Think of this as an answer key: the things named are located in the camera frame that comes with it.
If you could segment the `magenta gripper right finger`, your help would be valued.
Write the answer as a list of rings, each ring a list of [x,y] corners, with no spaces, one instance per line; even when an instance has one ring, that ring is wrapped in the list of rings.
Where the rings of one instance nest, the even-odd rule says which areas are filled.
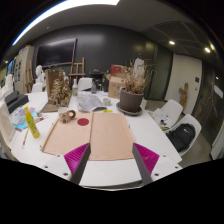
[[[133,144],[132,153],[137,163],[143,184],[147,185],[152,183],[151,175],[159,159],[159,155],[137,143]]]

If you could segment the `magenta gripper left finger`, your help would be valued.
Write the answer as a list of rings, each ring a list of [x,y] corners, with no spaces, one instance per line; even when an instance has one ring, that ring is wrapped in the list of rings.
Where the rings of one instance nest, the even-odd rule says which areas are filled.
[[[64,159],[72,173],[71,182],[78,185],[91,153],[89,143],[86,143],[64,155]]]

